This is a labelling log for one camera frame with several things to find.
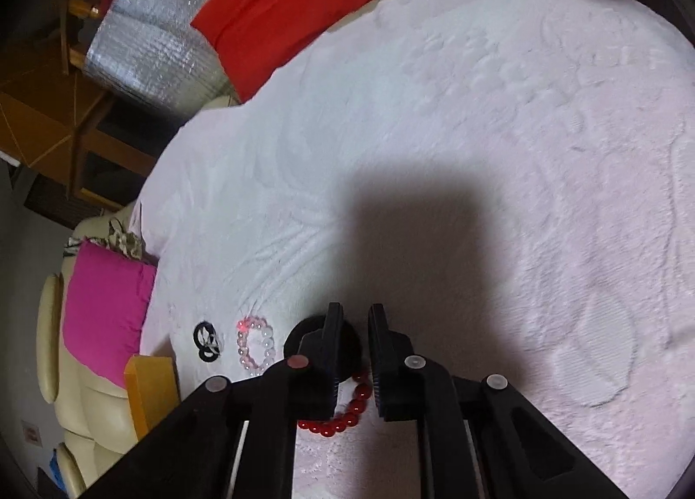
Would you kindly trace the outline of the orange tray box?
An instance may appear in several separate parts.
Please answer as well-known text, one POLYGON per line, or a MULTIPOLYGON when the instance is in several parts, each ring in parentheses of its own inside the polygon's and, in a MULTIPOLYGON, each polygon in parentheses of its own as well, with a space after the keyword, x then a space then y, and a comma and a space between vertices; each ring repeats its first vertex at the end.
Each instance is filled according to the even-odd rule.
POLYGON ((133 356, 126 364, 124 380, 134 432, 141 440, 180 404, 174 361, 133 356))

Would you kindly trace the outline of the cream leather sofa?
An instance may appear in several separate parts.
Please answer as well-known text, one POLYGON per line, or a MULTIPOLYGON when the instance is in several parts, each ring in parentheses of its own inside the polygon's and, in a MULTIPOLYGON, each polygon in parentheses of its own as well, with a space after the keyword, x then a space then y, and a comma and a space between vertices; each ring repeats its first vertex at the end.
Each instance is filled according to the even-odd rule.
MULTIPOLYGON (((71 237, 104 238, 107 220, 116 218, 127 230, 132 205, 83 220, 71 237)), ((46 403, 54 406, 63 429, 56 463, 68 497, 76 498, 96 482, 137 442, 126 388, 91 372, 63 343, 67 287, 76 257, 64 257, 60 271, 48 275, 41 292, 36 325, 36 374, 46 403)))

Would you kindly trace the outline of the magenta pillow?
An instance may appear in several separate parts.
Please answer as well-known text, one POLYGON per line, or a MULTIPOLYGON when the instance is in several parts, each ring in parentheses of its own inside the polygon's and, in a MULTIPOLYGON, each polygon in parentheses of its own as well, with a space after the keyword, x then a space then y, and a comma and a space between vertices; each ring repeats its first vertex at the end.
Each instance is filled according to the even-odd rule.
POLYGON ((78 363, 116 386, 125 386, 126 365, 140 353, 156 275, 157 267, 90 241, 76 255, 63 343, 78 363))

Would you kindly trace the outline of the patterned grey cloth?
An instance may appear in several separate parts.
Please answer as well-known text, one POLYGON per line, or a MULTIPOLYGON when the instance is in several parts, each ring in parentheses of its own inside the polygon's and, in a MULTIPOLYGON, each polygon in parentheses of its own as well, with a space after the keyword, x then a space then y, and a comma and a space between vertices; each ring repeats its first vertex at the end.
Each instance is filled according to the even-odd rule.
POLYGON ((75 257, 84 243, 98 245, 107 250, 124 255, 131 260, 145 259, 145 244, 135 233, 126 230, 119 219, 107 220, 107 232, 104 238, 96 235, 86 235, 83 238, 69 237, 63 245, 64 257, 75 257))

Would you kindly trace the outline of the pink white blanket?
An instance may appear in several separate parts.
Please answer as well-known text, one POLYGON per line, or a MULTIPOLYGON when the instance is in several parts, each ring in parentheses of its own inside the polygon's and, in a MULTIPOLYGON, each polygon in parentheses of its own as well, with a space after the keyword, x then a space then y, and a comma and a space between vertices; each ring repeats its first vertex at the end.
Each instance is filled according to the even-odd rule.
POLYGON ((131 225, 182 393, 245 377, 240 320, 379 303, 629 497, 693 458, 694 49, 637 1, 377 0, 186 122, 131 225))

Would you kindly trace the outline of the silver foil insulation panel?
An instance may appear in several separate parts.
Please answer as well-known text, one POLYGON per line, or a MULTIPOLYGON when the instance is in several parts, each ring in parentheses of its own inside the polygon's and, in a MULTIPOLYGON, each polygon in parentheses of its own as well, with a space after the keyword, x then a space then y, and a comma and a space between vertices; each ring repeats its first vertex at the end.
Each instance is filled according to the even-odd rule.
POLYGON ((215 50, 191 26, 207 0, 113 0, 86 54, 85 73, 182 125, 220 96, 241 102, 215 50))

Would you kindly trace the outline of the red pillow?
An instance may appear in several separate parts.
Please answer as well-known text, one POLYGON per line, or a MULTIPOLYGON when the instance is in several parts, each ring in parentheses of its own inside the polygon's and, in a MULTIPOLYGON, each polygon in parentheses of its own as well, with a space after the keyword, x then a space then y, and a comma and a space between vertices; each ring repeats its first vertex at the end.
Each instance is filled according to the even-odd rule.
POLYGON ((191 26, 247 102, 273 72, 371 0, 207 0, 191 26))

